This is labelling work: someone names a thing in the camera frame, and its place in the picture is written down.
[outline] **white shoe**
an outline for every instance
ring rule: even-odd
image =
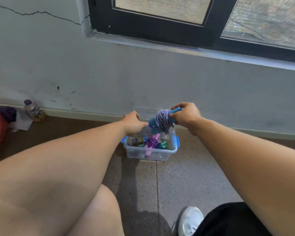
[[[192,236],[203,220],[203,214],[194,206],[189,206],[182,213],[179,226],[178,236]]]

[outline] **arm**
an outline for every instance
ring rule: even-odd
[[[274,235],[295,235],[295,150],[201,117],[193,103],[172,114],[215,158],[241,198]]]
[[[17,235],[22,228],[35,235],[28,232],[31,227],[44,229],[42,235],[64,235],[94,198],[121,139],[147,125],[138,118],[132,112],[119,122],[43,143],[0,162],[0,235]]]

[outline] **person's left arm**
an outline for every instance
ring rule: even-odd
[[[30,219],[29,224],[52,227],[59,217],[72,225],[98,191],[121,139],[147,126],[138,118],[133,111],[119,122],[55,139],[1,161],[0,225]]]

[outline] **window pane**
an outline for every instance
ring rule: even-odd
[[[238,0],[222,36],[295,48],[295,0]]]
[[[211,0],[115,0],[116,7],[202,24]]]

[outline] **person's left hand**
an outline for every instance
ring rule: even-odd
[[[124,123],[127,136],[138,133],[143,127],[146,127],[148,125],[147,122],[139,121],[139,117],[140,116],[136,111],[132,111],[120,120],[122,123]]]

